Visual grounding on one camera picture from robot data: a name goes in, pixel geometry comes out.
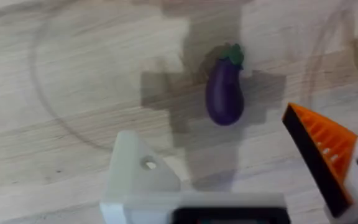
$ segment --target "orange gripper pad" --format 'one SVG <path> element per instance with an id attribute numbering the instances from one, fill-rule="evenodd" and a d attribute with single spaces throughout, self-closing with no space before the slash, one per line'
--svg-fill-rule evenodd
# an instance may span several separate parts
<path id="1" fill-rule="evenodd" d="M 304 128 L 317 146 L 329 170 L 344 183 L 357 135 L 345 127 L 302 106 L 290 103 Z"/>

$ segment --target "eggplant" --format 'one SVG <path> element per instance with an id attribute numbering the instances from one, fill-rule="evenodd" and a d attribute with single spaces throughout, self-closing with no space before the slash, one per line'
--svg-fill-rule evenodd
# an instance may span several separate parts
<path id="1" fill-rule="evenodd" d="M 244 110 L 239 74 L 244 54 L 238 44 L 226 49 L 216 60 L 206 84 L 205 100 L 209 117 L 218 125 L 234 124 Z"/>

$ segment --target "wood grain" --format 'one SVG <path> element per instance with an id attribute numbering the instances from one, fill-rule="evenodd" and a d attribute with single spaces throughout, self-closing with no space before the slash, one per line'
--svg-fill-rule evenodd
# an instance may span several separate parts
<path id="1" fill-rule="evenodd" d="M 246 108 L 221 128 L 204 83 L 234 42 Z M 283 192 L 294 223 L 327 223 L 281 116 L 294 101 L 358 133 L 357 54 L 358 1 L 0 0 L 0 223 L 102 223 L 123 129 L 185 188 Z"/>

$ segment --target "green object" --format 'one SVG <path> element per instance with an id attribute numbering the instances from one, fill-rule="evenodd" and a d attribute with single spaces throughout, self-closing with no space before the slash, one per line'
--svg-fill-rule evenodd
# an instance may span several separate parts
<path id="1" fill-rule="evenodd" d="M 233 65 L 240 65 L 244 61 L 244 54 L 241 51 L 240 45 L 234 44 L 227 48 L 219 59 L 229 58 Z"/>

